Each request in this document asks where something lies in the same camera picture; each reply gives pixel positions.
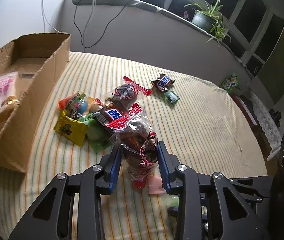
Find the striped cream tablecloth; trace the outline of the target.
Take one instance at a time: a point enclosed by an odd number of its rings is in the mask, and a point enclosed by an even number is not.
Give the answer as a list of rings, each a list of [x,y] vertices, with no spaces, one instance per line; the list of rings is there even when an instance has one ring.
[[[54,131],[58,101],[81,90],[99,98],[122,83],[124,76],[149,88],[163,72],[146,64],[89,53],[70,53],[33,141],[26,174],[0,167],[0,236],[7,239],[30,204],[59,172],[77,174],[98,163],[85,142],[82,147]],[[199,173],[220,171],[228,178],[267,173],[261,150],[244,115],[226,91],[197,77],[167,71],[179,96],[172,105],[157,91],[141,105],[170,153]],[[107,239],[173,239],[175,221],[167,214],[168,198],[134,189],[124,168],[111,196],[103,196]]]

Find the red blue jelly cup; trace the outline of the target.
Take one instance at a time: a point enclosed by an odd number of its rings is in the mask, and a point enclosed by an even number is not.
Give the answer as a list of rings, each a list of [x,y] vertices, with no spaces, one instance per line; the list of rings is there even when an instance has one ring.
[[[88,98],[84,92],[78,91],[73,95],[59,101],[59,108],[66,116],[77,120],[88,108]]]

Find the clear red-printed snack bag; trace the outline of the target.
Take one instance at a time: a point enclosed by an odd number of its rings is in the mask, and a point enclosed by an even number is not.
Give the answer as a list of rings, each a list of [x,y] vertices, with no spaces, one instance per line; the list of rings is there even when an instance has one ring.
[[[113,132],[111,141],[121,146],[127,163],[126,172],[133,186],[144,188],[157,165],[158,138],[143,108],[136,102],[127,113],[106,126]]]

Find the potted spider plant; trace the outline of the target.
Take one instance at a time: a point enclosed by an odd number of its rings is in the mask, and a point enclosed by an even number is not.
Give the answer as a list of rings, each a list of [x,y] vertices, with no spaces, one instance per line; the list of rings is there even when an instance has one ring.
[[[216,0],[216,2],[212,2],[211,4],[209,4],[206,0],[203,1],[205,6],[196,2],[184,5],[185,8],[192,7],[195,11],[192,23],[211,35],[211,37],[207,40],[207,43],[215,40],[219,47],[226,38],[228,38],[231,42],[232,38],[226,32],[226,27],[223,23],[223,14],[220,12],[223,7],[220,0]]]

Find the pink small candy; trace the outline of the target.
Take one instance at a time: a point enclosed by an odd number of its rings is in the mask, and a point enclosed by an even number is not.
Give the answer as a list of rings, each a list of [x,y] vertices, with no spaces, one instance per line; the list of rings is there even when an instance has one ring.
[[[148,178],[149,194],[163,194],[163,182],[160,176],[151,176]]]

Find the cardboard box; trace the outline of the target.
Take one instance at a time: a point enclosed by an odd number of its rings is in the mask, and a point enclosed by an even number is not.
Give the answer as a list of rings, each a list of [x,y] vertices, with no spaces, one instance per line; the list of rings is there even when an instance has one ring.
[[[0,166],[25,173],[34,133],[70,53],[68,33],[23,35],[0,48],[0,75],[18,72],[19,102],[0,113]]]

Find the green snack packet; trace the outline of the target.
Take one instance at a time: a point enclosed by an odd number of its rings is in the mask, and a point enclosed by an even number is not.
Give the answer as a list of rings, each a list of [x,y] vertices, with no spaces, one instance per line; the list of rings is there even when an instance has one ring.
[[[79,117],[78,121],[86,125],[86,137],[95,153],[101,152],[111,145],[110,133],[94,119],[93,114],[83,115]]]

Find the small green candy packet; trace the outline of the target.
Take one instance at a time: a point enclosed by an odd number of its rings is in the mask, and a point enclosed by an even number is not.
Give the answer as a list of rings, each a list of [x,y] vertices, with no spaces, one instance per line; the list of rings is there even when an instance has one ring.
[[[164,95],[171,104],[175,104],[180,99],[174,91],[167,91],[164,93]]]

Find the yellow snack packet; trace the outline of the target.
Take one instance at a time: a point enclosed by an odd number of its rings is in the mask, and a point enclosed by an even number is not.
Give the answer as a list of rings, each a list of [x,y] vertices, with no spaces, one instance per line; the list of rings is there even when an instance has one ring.
[[[57,122],[54,126],[54,131],[77,146],[82,147],[86,136],[87,126],[82,122],[66,116],[65,112],[60,110]]]

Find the Snickers bar brown wrapper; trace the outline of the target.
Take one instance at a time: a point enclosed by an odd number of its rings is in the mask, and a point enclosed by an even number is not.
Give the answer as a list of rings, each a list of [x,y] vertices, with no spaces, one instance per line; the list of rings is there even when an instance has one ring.
[[[165,74],[160,74],[156,80],[151,80],[151,83],[158,91],[165,93],[175,81]]]

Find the green packet on side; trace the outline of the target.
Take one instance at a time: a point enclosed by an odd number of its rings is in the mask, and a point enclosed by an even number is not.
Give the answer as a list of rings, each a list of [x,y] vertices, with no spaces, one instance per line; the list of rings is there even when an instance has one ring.
[[[235,73],[230,74],[230,76],[220,84],[220,88],[224,89],[229,94],[234,89],[239,89],[238,76]]]

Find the lace covered side table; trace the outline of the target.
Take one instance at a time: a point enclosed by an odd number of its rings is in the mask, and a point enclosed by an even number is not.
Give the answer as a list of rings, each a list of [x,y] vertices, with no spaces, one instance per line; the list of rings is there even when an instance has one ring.
[[[262,137],[265,145],[269,146],[267,161],[273,160],[280,151],[282,135],[267,106],[252,90],[243,94],[235,89],[231,98],[242,111],[254,134]]]

